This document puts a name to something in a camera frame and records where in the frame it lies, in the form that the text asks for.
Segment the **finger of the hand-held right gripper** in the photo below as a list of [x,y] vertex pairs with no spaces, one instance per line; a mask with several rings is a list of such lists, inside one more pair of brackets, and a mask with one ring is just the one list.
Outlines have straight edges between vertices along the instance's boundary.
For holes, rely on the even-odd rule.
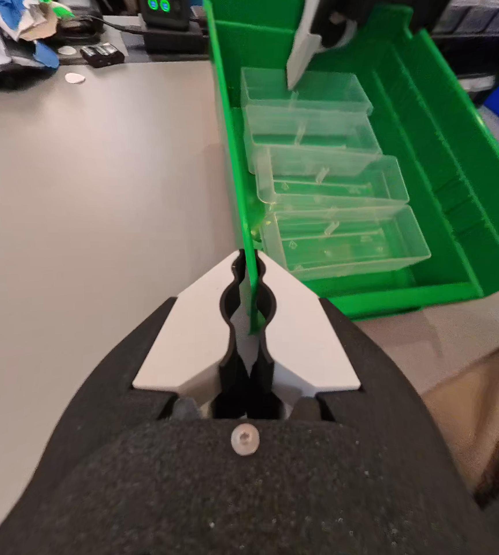
[[287,89],[294,90],[308,65],[322,47],[324,1],[305,1],[286,64]]

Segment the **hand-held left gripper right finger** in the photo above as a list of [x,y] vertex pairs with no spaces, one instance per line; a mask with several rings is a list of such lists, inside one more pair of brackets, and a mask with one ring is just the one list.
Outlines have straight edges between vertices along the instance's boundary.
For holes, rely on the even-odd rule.
[[255,304],[264,323],[253,364],[253,417],[322,416],[321,393],[358,391],[361,381],[335,326],[331,303],[262,251],[255,252]]

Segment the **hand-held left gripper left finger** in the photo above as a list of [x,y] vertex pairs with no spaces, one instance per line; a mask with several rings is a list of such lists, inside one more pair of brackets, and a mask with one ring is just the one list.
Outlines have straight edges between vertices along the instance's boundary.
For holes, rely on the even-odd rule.
[[133,389],[209,404],[217,419],[246,416],[249,375],[232,322],[245,275],[244,250],[236,250],[171,299]]

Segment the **clear plastic drawer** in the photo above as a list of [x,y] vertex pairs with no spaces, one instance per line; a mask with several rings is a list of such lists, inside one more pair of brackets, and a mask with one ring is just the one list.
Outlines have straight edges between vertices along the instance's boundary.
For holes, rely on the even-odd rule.
[[410,201],[394,156],[266,145],[252,162],[257,196],[269,210],[399,208]]
[[251,174],[263,149],[334,149],[382,156],[367,112],[248,105],[243,109],[246,162]]
[[288,109],[319,109],[371,115],[373,105],[352,73],[303,74],[293,90],[284,69],[243,67],[240,105]]
[[267,212],[260,239],[268,257],[300,281],[397,271],[431,257],[407,204]]

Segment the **green plastic bin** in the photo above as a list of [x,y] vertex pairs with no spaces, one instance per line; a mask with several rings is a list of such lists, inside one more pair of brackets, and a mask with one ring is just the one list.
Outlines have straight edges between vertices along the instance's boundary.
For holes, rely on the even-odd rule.
[[[235,245],[247,249],[246,306],[257,285],[254,241],[263,210],[247,164],[240,108],[243,66],[284,69],[303,1],[204,1]],[[396,156],[431,258],[408,269],[310,282],[352,321],[395,316],[499,291],[499,144],[412,11],[377,7],[316,71],[356,73],[372,128]]]

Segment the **black battery charger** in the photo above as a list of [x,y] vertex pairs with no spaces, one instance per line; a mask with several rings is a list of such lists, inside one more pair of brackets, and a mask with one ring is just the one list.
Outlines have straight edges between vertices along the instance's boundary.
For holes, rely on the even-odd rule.
[[149,54],[207,52],[207,17],[190,1],[140,1],[143,43]]

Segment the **black battery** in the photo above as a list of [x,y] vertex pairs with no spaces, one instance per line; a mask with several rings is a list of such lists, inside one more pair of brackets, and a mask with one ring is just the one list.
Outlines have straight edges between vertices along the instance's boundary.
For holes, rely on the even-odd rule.
[[81,57],[92,68],[104,68],[124,64],[125,55],[110,43],[84,45],[79,49]]

